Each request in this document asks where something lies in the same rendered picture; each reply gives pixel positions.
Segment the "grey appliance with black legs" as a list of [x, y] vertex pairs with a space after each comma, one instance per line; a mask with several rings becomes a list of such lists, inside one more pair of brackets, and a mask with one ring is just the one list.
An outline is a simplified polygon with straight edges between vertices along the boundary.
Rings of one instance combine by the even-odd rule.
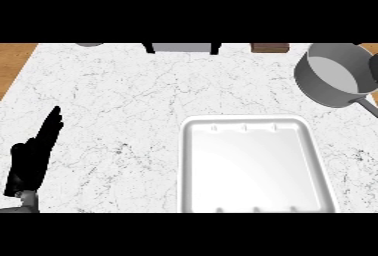
[[210, 55], [218, 54], [220, 43], [143, 43], [147, 53], [156, 52], [205, 52]]

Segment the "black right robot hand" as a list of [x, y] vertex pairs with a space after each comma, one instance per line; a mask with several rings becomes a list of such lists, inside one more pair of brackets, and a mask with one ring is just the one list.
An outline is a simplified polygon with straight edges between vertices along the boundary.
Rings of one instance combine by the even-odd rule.
[[378, 84], [378, 53], [369, 58], [369, 70], [375, 83]]

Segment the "brown wooden block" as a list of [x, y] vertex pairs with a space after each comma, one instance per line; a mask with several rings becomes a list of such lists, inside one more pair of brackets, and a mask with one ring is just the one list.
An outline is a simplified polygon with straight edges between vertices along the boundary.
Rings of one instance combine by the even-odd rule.
[[288, 43], [252, 43], [252, 53], [286, 53], [289, 51]]

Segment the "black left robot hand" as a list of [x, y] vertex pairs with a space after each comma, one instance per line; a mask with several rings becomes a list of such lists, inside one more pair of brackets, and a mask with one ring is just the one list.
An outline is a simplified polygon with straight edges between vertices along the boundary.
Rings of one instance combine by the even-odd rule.
[[44, 119], [37, 135], [25, 143], [16, 143], [10, 148], [12, 165], [4, 196], [15, 197], [22, 191], [38, 190], [62, 127], [60, 107], [56, 106]]

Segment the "white rectangular tray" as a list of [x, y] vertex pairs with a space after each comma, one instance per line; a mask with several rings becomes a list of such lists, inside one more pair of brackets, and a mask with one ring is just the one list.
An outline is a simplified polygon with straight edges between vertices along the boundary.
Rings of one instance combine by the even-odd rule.
[[202, 115], [179, 139], [177, 211], [336, 213], [310, 126], [295, 115]]

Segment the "grey metal pot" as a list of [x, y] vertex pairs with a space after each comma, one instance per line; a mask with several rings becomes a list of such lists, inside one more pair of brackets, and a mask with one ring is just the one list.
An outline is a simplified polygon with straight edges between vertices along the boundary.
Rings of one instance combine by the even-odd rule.
[[366, 100], [378, 91], [368, 65], [373, 55], [353, 43], [313, 43], [295, 65], [294, 78], [314, 102], [332, 108], [357, 103], [378, 118], [378, 107]]

